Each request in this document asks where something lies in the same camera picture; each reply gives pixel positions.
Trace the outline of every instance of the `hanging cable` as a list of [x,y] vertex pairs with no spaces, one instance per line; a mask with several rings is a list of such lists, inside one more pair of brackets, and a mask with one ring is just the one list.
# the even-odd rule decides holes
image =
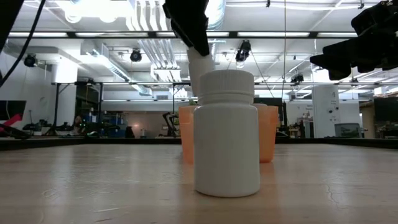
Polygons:
[[274,98],[274,95],[272,94],[272,91],[271,91],[271,89],[269,88],[269,86],[268,86],[268,84],[267,84],[267,82],[266,82],[266,79],[265,79],[264,76],[262,75],[261,69],[260,69],[260,67],[259,67],[259,64],[257,63],[256,58],[254,57],[254,54],[253,54],[253,51],[252,51],[252,50],[251,50],[251,55],[253,56],[254,62],[256,63],[257,68],[259,69],[260,75],[261,75],[262,79],[264,80],[264,82],[265,82],[265,84],[266,84],[266,86],[267,86],[269,92],[271,93],[271,96]]
[[37,10],[37,14],[36,14],[35,20],[33,21],[32,28],[30,30],[29,36],[26,39],[25,45],[23,46],[23,48],[22,48],[17,60],[14,62],[14,64],[12,65],[10,70],[7,72],[7,74],[4,76],[4,78],[0,81],[0,88],[4,85],[4,83],[7,81],[7,79],[10,77],[10,75],[13,73],[15,68],[18,66],[18,64],[21,61],[21,59],[24,57],[25,52],[27,50],[27,47],[29,46],[30,40],[32,40],[33,33],[36,30],[36,26],[37,26],[37,23],[39,22],[40,15],[41,15],[42,10],[44,8],[44,4],[45,4],[45,0],[42,0],[42,2],[40,3],[39,8]]
[[282,75],[282,94],[281,94],[281,98],[284,98],[284,88],[285,88],[285,75],[286,75],[286,31],[287,31],[287,26],[286,26],[287,22],[286,22],[286,0],[285,0],[285,50],[284,50],[284,73]]

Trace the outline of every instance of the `wooden table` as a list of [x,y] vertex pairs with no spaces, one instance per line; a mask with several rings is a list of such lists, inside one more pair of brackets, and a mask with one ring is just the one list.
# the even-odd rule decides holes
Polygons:
[[181,146],[80,145],[0,152],[0,223],[396,223],[398,152],[277,145],[261,191],[193,190]]

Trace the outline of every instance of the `orange cup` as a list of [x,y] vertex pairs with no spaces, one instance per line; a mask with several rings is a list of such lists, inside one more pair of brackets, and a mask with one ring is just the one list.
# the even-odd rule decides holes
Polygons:
[[181,106],[178,109],[183,161],[193,164],[193,111],[198,106]]
[[265,104],[253,106],[257,108],[259,115],[260,162],[271,162],[274,159],[278,107]]

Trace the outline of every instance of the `ceiling light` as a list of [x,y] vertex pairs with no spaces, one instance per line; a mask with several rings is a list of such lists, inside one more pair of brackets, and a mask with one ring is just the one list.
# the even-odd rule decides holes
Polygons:
[[161,82],[137,82],[135,84],[140,84],[140,85],[173,85],[173,83],[161,83]]
[[148,37],[147,32],[77,32],[77,37]]
[[238,37],[308,37],[309,32],[238,32]]
[[103,102],[126,102],[127,100],[103,100]]
[[164,101],[164,102],[171,102],[171,101],[173,101],[173,100],[154,100],[154,101]]
[[318,37],[357,37],[355,32],[320,32]]
[[208,37],[227,37],[229,32],[207,32]]
[[129,85],[130,83],[103,83],[104,85]]
[[156,33],[156,36],[158,36],[158,37],[175,37],[175,34],[173,32],[158,32],[158,33]]
[[[28,32],[10,32],[9,37],[28,37]],[[66,32],[35,32],[33,37],[68,37]]]

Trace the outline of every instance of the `camera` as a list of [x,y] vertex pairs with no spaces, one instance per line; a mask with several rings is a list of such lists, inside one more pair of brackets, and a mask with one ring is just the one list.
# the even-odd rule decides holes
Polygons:
[[29,68],[36,67],[37,63],[38,63],[38,61],[36,59],[36,54],[28,54],[24,60],[24,65]]
[[244,61],[246,61],[246,59],[248,59],[248,57],[250,55],[250,51],[251,51],[250,41],[244,40],[235,56],[236,65],[238,68],[244,67]]
[[140,62],[142,60],[141,51],[139,49],[132,50],[132,54],[130,55],[130,59],[132,62]]

